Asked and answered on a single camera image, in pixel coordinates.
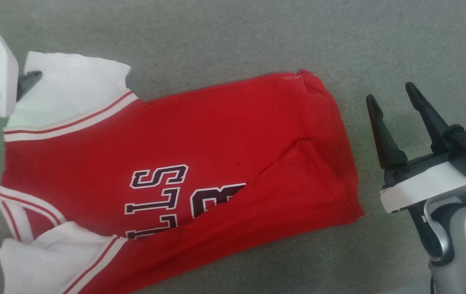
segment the black lettering with white outline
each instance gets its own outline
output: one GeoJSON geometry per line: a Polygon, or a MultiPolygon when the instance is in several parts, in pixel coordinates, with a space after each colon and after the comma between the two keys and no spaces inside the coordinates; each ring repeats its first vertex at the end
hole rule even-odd
{"type": "Polygon", "coordinates": [[[206,203],[213,201],[214,205],[226,203],[236,192],[246,186],[246,183],[226,185],[221,188],[197,189],[190,197],[191,214],[196,218],[207,211],[206,203]]]}
{"type": "Polygon", "coordinates": [[[160,209],[166,210],[175,209],[177,200],[179,199],[180,187],[167,188],[162,190],[162,196],[168,196],[166,201],[149,202],[149,203],[126,203],[124,214],[134,214],[142,210],[160,209]]]}
{"type": "Polygon", "coordinates": [[[143,180],[144,177],[147,177],[149,175],[149,172],[150,169],[146,169],[144,171],[135,171],[133,173],[130,187],[134,189],[156,187],[162,182],[162,178],[164,178],[164,175],[172,173],[175,173],[175,175],[169,177],[166,180],[166,185],[183,183],[184,179],[186,178],[186,173],[188,172],[188,166],[186,164],[181,164],[160,167],[158,169],[155,169],[150,180],[143,180]]]}
{"type": "Polygon", "coordinates": [[[153,234],[166,231],[166,229],[171,229],[172,227],[178,226],[176,214],[166,214],[164,216],[160,216],[160,222],[167,223],[168,225],[166,227],[155,227],[153,229],[144,229],[142,231],[127,231],[126,238],[136,239],[137,237],[151,236],[153,234]]]}

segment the red jersey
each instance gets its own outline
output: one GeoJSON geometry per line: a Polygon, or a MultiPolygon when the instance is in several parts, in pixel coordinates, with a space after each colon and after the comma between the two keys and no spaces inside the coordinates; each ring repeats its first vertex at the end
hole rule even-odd
{"type": "Polygon", "coordinates": [[[132,291],[363,214],[338,108],[306,71],[149,102],[128,92],[76,119],[4,131],[0,206],[16,238],[75,221],[136,239],[116,242],[108,264],[121,274],[100,268],[93,292],[132,291]]]}

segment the gray fabric surface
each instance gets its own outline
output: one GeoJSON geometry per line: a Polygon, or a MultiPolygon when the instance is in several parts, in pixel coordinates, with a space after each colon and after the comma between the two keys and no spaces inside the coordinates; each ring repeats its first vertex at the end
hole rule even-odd
{"type": "MultiPolygon", "coordinates": [[[[466,0],[0,0],[0,34],[20,65],[28,50],[127,63],[128,86],[143,99],[298,69],[336,98],[366,216],[138,293],[376,293],[427,276],[408,214],[386,214],[379,202],[382,171],[364,99],[375,95],[411,158],[429,152],[430,140],[405,82],[466,127],[466,0]]],[[[0,246],[8,236],[0,214],[0,246]]]]}

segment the white sleeve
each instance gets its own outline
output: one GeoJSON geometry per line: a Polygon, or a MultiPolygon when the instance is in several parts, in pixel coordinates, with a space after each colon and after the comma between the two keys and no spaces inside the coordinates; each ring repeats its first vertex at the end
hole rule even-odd
{"type": "Polygon", "coordinates": [[[98,108],[129,91],[131,67],[78,54],[29,52],[24,73],[42,71],[42,79],[16,104],[8,127],[42,127],[98,108]]]}
{"type": "Polygon", "coordinates": [[[4,294],[74,294],[96,275],[98,262],[117,254],[125,238],[104,237],[74,222],[59,225],[30,244],[5,239],[0,249],[4,294]]]}

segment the red and white striped trim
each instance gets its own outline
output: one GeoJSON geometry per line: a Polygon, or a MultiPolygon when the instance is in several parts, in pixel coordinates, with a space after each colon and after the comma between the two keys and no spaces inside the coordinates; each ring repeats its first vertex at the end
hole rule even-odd
{"type": "Polygon", "coordinates": [[[113,235],[113,238],[108,240],[106,244],[100,249],[100,251],[95,255],[93,260],[83,270],[78,272],[76,276],[71,279],[70,283],[65,285],[59,293],[61,294],[77,294],[81,292],[90,281],[93,279],[99,272],[101,272],[111,260],[119,253],[122,246],[128,241],[128,239],[123,237],[117,237],[113,235]]]}
{"type": "Polygon", "coordinates": [[[42,140],[76,132],[107,119],[136,100],[138,100],[136,95],[129,91],[104,106],[54,125],[38,128],[4,128],[4,140],[5,142],[42,140]]]}
{"type": "Polygon", "coordinates": [[[33,242],[28,215],[22,206],[0,200],[0,210],[14,239],[25,244],[33,242]]]}
{"type": "Polygon", "coordinates": [[[50,203],[35,196],[11,190],[3,186],[0,187],[0,200],[6,203],[17,203],[21,207],[31,209],[34,212],[42,214],[49,219],[52,224],[57,227],[61,223],[65,223],[66,219],[63,214],[50,203]]]}

